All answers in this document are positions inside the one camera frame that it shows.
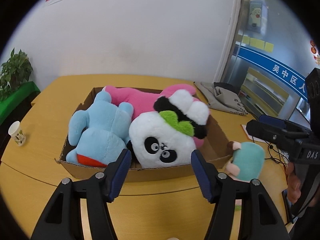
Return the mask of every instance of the blue sign with chinese text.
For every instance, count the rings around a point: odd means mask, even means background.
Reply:
[[[305,101],[308,101],[305,78],[292,68],[263,53],[243,46],[241,46],[239,49],[238,57],[269,72],[271,75],[279,79],[282,83],[290,87]]]

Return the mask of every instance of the stuffed animal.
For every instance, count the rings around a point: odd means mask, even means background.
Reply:
[[[133,151],[142,168],[190,164],[194,137],[206,136],[209,108],[187,90],[161,96],[153,112],[140,114],[129,128]]]
[[[233,158],[226,165],[226,172],[234,180],[250,182],[257,179],[264,164],[263,148],[252,142],[230,142],[228,147],[234,150]],[[241,199],[236,200],[235,210],[241,209]]]
[[[177,90],[182,89],[188,91],[190,95],[196,94],[196,88],[187,84],[177,84],[169,86],[165,88],[160,94],[142,92],[134,88],[116,88],[113,86],[106,86],[103,88],[103,90],[111,95],[111,103],[115,104],[116,106],[119,106],[119,104],[122,102],[128,102],[133,105],[134,110],[132,120],[136,119],[142,113],[154,111],[154,103],[159,97],[165,96],[168,98],[172,96]],[[194,142],[197,148],[200,148],[204,143],[203,138],[197,137],[194,137]]]
[[[87,110],[76,111],[70,119],[68,140],[76,148],[66,161],[101,168],[116,161],[129,140],[132,114],[130,103],[113,105],[108,92],[99,92]]]

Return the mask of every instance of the paper cup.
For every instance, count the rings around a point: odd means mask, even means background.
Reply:
[[[20,128],[20,122],[15,121],[8,130],[9,135],[13,138],[13,140],[21,146],[26,141],[26,136],[23,134],[22,129]]]

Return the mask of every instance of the potted plant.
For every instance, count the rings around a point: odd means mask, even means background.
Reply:
[[[18,54],[15,54],[14,48],[8,61],[1,66],[0,101],[3,101],[12,92],[16,91],[23,82],[29,81],[33,69],[27,54],[21,50]]]

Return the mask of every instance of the green tablecloth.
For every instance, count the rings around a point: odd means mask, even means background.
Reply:
[[[8,115],[32,92],[39,91],[34,82],[22,84],[17,91],[12,93],[7,99],[0,102],[0,125]]]

